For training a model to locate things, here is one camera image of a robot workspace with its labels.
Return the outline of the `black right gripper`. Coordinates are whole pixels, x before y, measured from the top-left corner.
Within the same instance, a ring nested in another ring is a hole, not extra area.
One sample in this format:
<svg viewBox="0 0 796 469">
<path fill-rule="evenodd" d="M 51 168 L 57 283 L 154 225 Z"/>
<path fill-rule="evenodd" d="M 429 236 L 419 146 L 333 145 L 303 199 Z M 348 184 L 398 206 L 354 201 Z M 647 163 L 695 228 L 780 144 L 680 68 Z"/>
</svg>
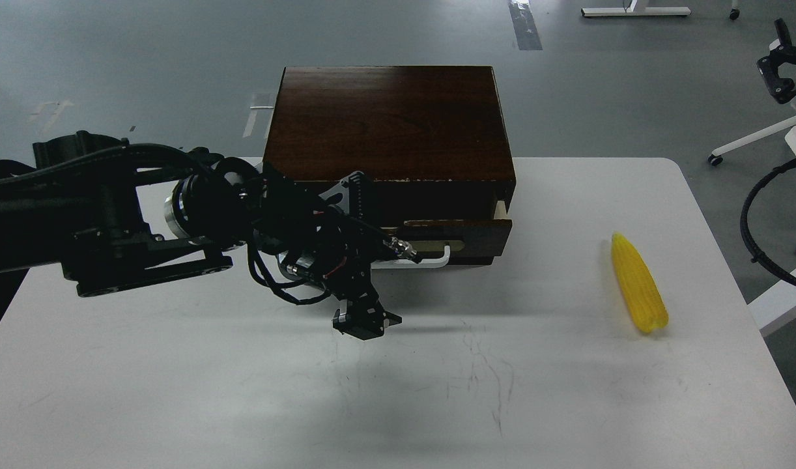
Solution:
<svg viewBox="0 0 796 469">
<path fill-rule="evenodd" d="M 782 78 L 780 66 L 786 63 L 796 65 L 796 46 L 792 46 L 788 25 L 782 18 L 774 21 L 774 27 L 777 35 L 774 44 L 777 47 L 758 59 L 756 68 L 771 98 L 779 104 L 786 104 L 796 96 L 796 82 L 791 78 Z"/>
</svg>

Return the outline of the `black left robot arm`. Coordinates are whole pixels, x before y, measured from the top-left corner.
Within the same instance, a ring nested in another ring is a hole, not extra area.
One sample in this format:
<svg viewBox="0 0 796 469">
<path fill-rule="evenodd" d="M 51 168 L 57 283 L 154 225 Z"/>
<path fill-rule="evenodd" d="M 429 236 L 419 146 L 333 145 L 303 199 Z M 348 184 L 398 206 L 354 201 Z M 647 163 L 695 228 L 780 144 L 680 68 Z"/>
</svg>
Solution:
<svg viewBox="0 0 796 469">
<path fill-rule="evenodd" d="M 402 321 L 381 305 L 372 265 L 422 259 L 374 225 L 365 173 L 318 195 L 205 147 L 79 131 L 33 152 L 32 166 L 0 160 L 0 320 L 32 267 L 61 265 L 87 298 L 228 270 L 244 246 L 250 276 L 278 298 L 342 301 L 342 334 L 373 339 Z"/>
</svg>

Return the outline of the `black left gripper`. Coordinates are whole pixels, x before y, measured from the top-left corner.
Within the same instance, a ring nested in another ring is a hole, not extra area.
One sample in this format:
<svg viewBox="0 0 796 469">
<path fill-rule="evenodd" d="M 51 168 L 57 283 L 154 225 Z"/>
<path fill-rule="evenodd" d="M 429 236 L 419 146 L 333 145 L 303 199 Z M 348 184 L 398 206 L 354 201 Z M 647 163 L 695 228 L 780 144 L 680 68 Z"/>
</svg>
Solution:
<svg viewBox="0 0 796 469">
<path fill-rule="evenodd" d="M 271 164 L 244 178 L 249 269 L 255 280 L 294 305 L 335 297 L 332 327 L 357 339 L 385 335 L 402 317 L 386 311 L 371 280 L 374 261 L 421 264 L 410 242 L 387 236 L 371 220 L 371 179 L 354 171 L 324 193 L 282 175 Z"/>
</svg>

